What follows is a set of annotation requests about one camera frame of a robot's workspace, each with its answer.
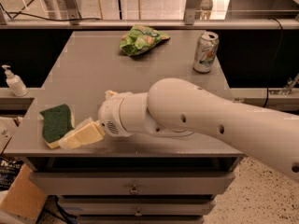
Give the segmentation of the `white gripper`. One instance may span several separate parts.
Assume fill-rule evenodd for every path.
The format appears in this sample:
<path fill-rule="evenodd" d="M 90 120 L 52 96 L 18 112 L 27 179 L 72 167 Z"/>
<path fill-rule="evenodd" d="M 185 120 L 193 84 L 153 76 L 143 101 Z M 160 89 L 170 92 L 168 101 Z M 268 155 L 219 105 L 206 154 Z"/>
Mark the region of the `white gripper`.
<path fill-rule="evenodd" d="M 105 133 L 114 137 L 131 136 L 132 133 L 126 131 L 121 123 L 121 104 L 129 95 L 132 93 L 105 91 L 105 101 L 98 110 L 99 121 L 94 121 L 92 118 L 83 120 L 74 130 L 58 141 L 59 147 L 75 149 L 93 144 L 103 140 Z"/>

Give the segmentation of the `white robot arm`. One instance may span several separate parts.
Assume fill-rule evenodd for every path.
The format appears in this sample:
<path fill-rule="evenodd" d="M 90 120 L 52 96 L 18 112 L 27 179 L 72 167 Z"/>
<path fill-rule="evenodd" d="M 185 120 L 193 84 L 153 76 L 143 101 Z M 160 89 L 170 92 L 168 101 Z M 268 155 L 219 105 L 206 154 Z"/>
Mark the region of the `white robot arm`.
<path fill-rule="evenodd" d="M 106 92 L 98 120 L 82 121 L 59 145 L 77 148 L 108 134 L 181 137 L 202 133 L 299 181 L 299 117 L 235 103 L 178 78 L 165 78 L 143 93 Z"/>

